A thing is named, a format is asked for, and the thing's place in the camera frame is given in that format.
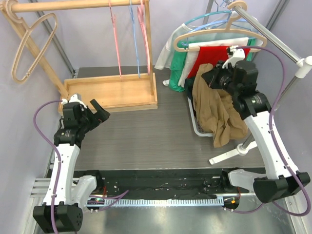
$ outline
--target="metal rod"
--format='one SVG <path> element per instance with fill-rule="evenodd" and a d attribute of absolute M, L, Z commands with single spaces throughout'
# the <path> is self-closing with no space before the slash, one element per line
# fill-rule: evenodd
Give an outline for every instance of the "metal rod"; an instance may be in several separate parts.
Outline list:
<path fill-rule="evenodd" d="M 29 0 L 29 1 L 30 2 L 38 2 L 38 0 Z M 37 14 L 38 18 L 40 18 L 41 16 L 45 15 L 45 13 L 43 11 L 37 11 L 36 14 Z M 48 32 L 48 34 L 51 34 L 51 32 L 53 31 L 53 28 L 52 28 L 50 22 L 45 20 L 43 22 L 43 26 L 44 26 L 45 30 Z M 65 53 L 65 51 L 64 51 L 64 49 L 63 49 L 63 47 L 62 47 L 62 45 L 61 45 L 61 43 L 59 41 L 59 39 L 58 39 L 58 37 L 56 35 L 54 35 L 54 37 L 52 38 L 52 42 L 54 43 L 54 45 L 55 45 L 56 49 L 58 50 L 60 56 L 64 60 L 64 62 L 66 64 L 69 72 L 72 75 L 74 75 L 75 74 L 75 70 L 74 70 L 74 68 L 73 68 L 69 58 L 67 57 L 67 55 L 66 55 L 66 53 Z"/>
<path fill-rule="evenodd" d="M 279 16 L 283 13 L 285 10 L 287 4 L 289 3 L 289 0 L 279 0 L 278 4 L 276 5 L 268 23 L 266 24 L 266 28 L 271 30 L 273 26 L 275 25 L 277 19 Z"/>
<path fill-rule="evenodd" d="M 253 135 L 250 133 L 249 136 L 247 137 L 247 139 L 244 141 L 242 148 L 243 149 L 247 149 L 247 147 L 249 146 L 250 143 L 252 143 L 254 141 L 254 137 Z"/>
<path fill-rule="evenodd" d="M 209 0 L 208 5 L 207 5 L 207 9 L 206 9 L 206 14 L 211 12 L 213 4 L 214 4 L 214 0 Z M 208 19 L 209 19 L 209 16 L 205 16 L 203 24 L 207 24 Z"/>
<path fill-rule="evenodd" d="M 230 4 L 231 0 L 225 0 L 227 4 Z M 248 14 L 240 6 L 235 6 L 233 9 L 245 20 L 247 20 L 255 29 L 263 34 L 270 42 L 272 42 L 278 49 L 280 49 L 285 55 L 287 55 L 293 62 L 297 63 L 301 57 L 289 48 L 284 42 L 282 42 L 277 36 L 271 33 L 261 23 L 259 23 L 254 17 Z"/>
<path fill-rule="evenodd" d="M 276 106 L 276 109 L 277 110 L 281 104 L 281 102 L 283 101 L 283 99 L 285 98 L 286 94 L 288 94 L 288 92 L 290 91 L 290 88 L 291 87 L 294 87 L 295 84 L 297 84 L 297 82 L 301 80 L 301 78 L 298 78 L 296 76 L 294 76 L 292 78 L 292 80 L 289 82 L 289 84 L 286 86 L 286 88 L 283 90 L 282 94 L 281 94 L 281 97 L 280 99 L 278 100 L 278 103 L 277 103 L 277 106 Z"/>

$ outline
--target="beige hanger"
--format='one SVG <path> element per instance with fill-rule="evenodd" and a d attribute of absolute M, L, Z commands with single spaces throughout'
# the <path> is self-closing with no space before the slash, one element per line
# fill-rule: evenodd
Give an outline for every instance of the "beige hanger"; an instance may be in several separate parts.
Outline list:
<path fill-rule="evenodd" d="M 31 33 L 34 31 L 34 29 L 39 25 L 41 24 L 43 21 L 45 21 L 46 19 L 48 18 L 51 18 L 53 17 L 54 20 L 55 20 L 55 26 L 54 26 L 54 29 L 53 31 L 51 32 L 47 42 L 45 43 L 45 45 L 43 46 L 43 48 L 41 49 L 41 51 L 39 52 L 37 58 L 35 59 L 35 61 L 33 62 L 33 64 L 31 65 L 31 67 L 29 68 L 29 70 L 27 71 L 26 75 L 23 77 L 23 79 L 17 79 L 16 77 L 16 70 L 17 70 L 17 66 L 19 64 L 19 61 L 20 61 L 20 57 L 21 57 L 21 54 L 23 52 L 23 49 L 25 47 L 25 44 L 28 40 L 28 38 L 30 37 Z M 35 69 L 35 67 L 37 66 L 37 64 L 39 63 L 40 59 L 42 58 L 44 52 L 46 51 L 46 49 L 48 48 L 55 32 L 56 32 L 56 29 L 58 27 L 58 20 L 57 20 L 57 16 L 54 14 L 54 13 L 49 13 L 49 14 L 46 14 L 46 15 L 43 15 L 41 16 L 30 28 L 27 29 L 25 35 L 23 36 L 21 42 L 20 42 L 20 45 L 19 45 L 19 48 L 18 48 L 18 51 L 15 55 L 15 59 L 14 59 L 14 63 L 13 63 L 13 67 L 12 67 L 12 78 L 15 82 L 17 83 L 24 83 L 28 77 L 30 76 L 30 74 L 33 72 L 33 70 Z"/>
<path fill-rule="evenodd" d="M 17 82 L 17 83 L 24 83 L 28 79 L 28 77 L 31 75 L 31 73 L 33 72 L 33 70 L 35 69 L 37 64 L 39 63 L 40 59 L 42 58 L 44 52 L 48 48 L 48 46 L 49 46 L 49 44 L 50 44 L 50 42 L 51 42 L 51 40 L 52 40 L 52 38 L 53 38 L 53 36 L 54 36 L 54 34 L 56 32 L 56 29 L 58 27 L 58 19 L 57 19 L 57 16 L 54 13 L 49 13 L 49 14 L 41 16 L 31 27 L 28 27 L 28 25 L 24 23 L 23 18 L 18 18 L 15 13 L 12 13 L 11 6 L 12 6 L 12 4 L 15 4 L 15 3 L 18 3 L 18 2 L 16 0 L 7 0 L 7 2 L 5 4 L 6 12 L 7 12 L 8 16 L 10 17 L 10 19 L 12 21 L 14 21 L 15 23 L 23 24 L 23 26 L 26 29 L 26 33 L 24 34 L 24 36 L 23 36 L 23 38 L 22 38 L 22 40 L 21 40 L 21 42 L 19 44 L 18 51 L 17 51 L 17 53 L 15 55 L 15 58 L 14 58 L 14 62 L 13 62 L 13 66 L 12 66 L 12 79 L 15 82 Z M 43 46 L 43 48 L 39 52 L 38 56 L 36 57 L 35 61 L 31 65 L 31 67 L 28 69 L 26 75 L 22 79 L 17 79 L 17 77 L 16 77 L 16 70 L 17 70 L 17 67 L 18 67 L 18 64 L 19 64 L 20 57 L 21 57 L 21 54 L 23 52 L 23 49 L 24 49 L 24 47 L 25 47 L 25 45 L 27 43 L 27 40 L 29 39 L 31 33 L 34 31 L 34 29 L 39 24 L 41 24 L 43 21 L 45 21 L 45 20 L 47 20 L 48 18 L 51 18 L 51 17 L 53 17 L 54 20 L 55 20 L 55 26 L 54 26 L 54 29 L 51 32 L 47 42 L 45 43 L 45 45 Z"/>
<path fill-rule="evenodd" d="M 244 10 L 247 10 L 247 4 L 244 1 L 235 1 L 232 2 L 229 6 L 228 9 L 232 9 L 235 6 L 240 6 L 242 7 Z M 229 22 L 226 25 L 225 29 L 207 29 L 207 30 L 202 30 L 202 31 L 197 31 L 197 32 L 192 32 L 192 33 L 187 33 L 184 34 L 182 36 L 179 36 L 175 39 L 174 41 L 174 49 L 176 51 L 179 52 L 186 52 L 186 51 L 199 51 L 199 46 L 197 47 L 193 47 L 193 48 L 180 48 L 178 47 L 178 42 L 189 38 L 189 37 L 194 37 L 194 36 L 199 36 L 199 35 L 203 35 L 203 34 L 211 34 L 211 33 L 239 33 L 239 34 L 245 34 L 247 36 L 251 36 L 251 37 L 255 37 L 259 40 L 261 40 L 262 43 L 262 47 L 265 47 L 268 43 L 267 39 L 264 36 L 261 36 L 257 33 L 251 32 L 251 31 L 247 31 L 247 30 L 243 30 L 243 29 L 231 29 L 231 25 L 234 21 L 238 20 L 239 18 L 241 18 L 240 15 L 236 16 L 236 17 L 230 17 Z M 259 49 L 251 49 L 251 52 L 258 52 L 260 51 Z"/>

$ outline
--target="pink hanger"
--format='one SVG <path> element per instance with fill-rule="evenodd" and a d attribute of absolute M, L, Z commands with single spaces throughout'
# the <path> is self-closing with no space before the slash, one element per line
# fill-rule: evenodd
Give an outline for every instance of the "pink hanger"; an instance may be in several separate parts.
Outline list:
<path fill-rule="evenodd" d="M 147 73 L 150 74 L 151 72 L 151 60 L 150 60 L 150 51 L 148 48 L 148 42 L 147 42 L 147 34 L 146 34 L 146 27 L 144 24 L 144 6 L 143 6 L 143 0 L 141 0 L 141 6 L 137 7 L 137 18 L 141 26 L 144 44 L 145 44 L 145 50 L 146 50 L 146 59 L 147 59 Z"/>
<path fill-rule="evenodd" d="M 108 3 L 109 3 L 109 10 L 111 11 L 111 18 L 112 18 L 113 29 L 114 29 L 114 37 L 115 37 L 115 45 L 116 45 L 116 51 L 117 51 L 119 75 L 121 78 L 120 56 L 119 56 L 119 47 L 118 47 L 117 31 L 116 31 L 116 15 L 113 16 L 112 7 L 111 7 L 111 0 L 109 0 Z"/>

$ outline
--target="wooden tray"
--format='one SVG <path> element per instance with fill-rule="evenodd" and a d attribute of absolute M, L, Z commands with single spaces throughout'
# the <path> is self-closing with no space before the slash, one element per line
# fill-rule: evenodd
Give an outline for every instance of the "wooden tray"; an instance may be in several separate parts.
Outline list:
<path fill-rule="evenodd" d="M 135 111 L 157 109 L 157 91 L 155 73 L 154 95 L 152 95 L 150 75 L 137 74 L 92 78 L 66 79 L 64 85 L 69 96 L 78 93 L 82 101 L 96 112 L 90 104 L 95 99 L 103 109 L 108 112 Z M 62 105 L 58 106 L 58 112 L 62 115 Z"/>

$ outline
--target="wooden stand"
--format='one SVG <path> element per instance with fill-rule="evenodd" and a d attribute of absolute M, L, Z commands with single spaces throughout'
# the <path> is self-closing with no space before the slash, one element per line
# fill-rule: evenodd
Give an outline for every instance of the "wooden stand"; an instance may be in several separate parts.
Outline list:
<path fill-rule="evenodd" d="M 82 97 L 82 101 L 89 106 L 92 111 L 93 106 L 90 104 L 92 99 L 102 106 L 102 108 L 110 112 L 118 111 L 134 111 L 157 109 L 157 91 L 155 74 L 152 67 L 152 42 L 151 42 L 151 23 L 149 0 L 143 0 L 145 4 L 145 23 L 147 41 L 150 52 L 150 74 L 94 77 L 94 78 L 77 78 L 66 79 L 64 84 L 61 83 L 56 73 L 53 71 L 48 61 L 42 57 L 39 65 L 44 69 L 50 80 L 56 85 L 61 98 L 68 99 L 71 95 L 78 93 Z M 132 0 L 132 5 L 140 4 L 140 0 Z M 111 0 L 112 6 L 130 5 L 129 0 Z M 107 7 L 108 0 L 69 0 L 55 2 L 35 2 L 35 3 L 12 3 L 10 10 L 5 8 L 5 2 L 0 2 L 0 10 L 5 18 L 9 21 L 12 28 L 20 38 L 26 31 L 27 24 L 21 18 L 22 23 L 12 20 L 17 18 L 16 12 L 32 12 L 32 11 L 49 11 L 49 10 L 66 10 L 81 9 L 94 7 Z M 36 58 L 39 54 L 39 48 L 31 37 L 26 42 L 26 47 Z M 58 107 L 60 114 L 62 113 L 61 105 Z"/>

